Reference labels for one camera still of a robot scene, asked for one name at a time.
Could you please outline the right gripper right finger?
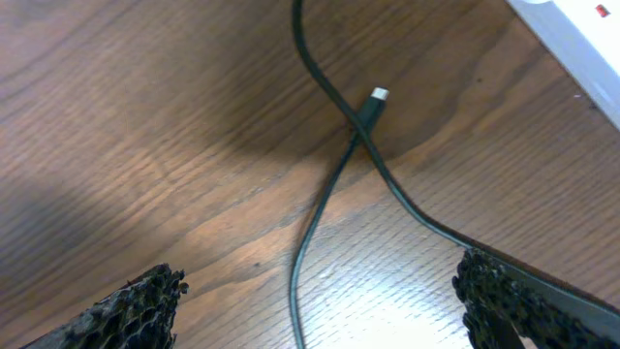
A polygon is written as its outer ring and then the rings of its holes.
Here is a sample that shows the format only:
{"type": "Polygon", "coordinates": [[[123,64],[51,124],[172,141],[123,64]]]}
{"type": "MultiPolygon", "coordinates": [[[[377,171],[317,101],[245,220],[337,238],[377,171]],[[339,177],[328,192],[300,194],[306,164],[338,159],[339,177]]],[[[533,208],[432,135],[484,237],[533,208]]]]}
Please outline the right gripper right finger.
{"type": "Polygon", "coordinates": [[[468,249],[452,286],[474,348],[619,349],[619,309],[570,284],[468,249]]]}

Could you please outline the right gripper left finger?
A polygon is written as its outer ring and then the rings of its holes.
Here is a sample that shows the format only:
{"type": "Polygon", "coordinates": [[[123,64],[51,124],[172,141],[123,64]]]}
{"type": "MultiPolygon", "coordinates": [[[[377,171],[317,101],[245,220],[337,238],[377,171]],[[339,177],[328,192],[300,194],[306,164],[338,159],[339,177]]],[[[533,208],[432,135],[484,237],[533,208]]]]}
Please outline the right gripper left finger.
{"type": "Polygon", "coordinates": [[[24,349],[171,349],[183,270],[157,265],[24,349]]]}

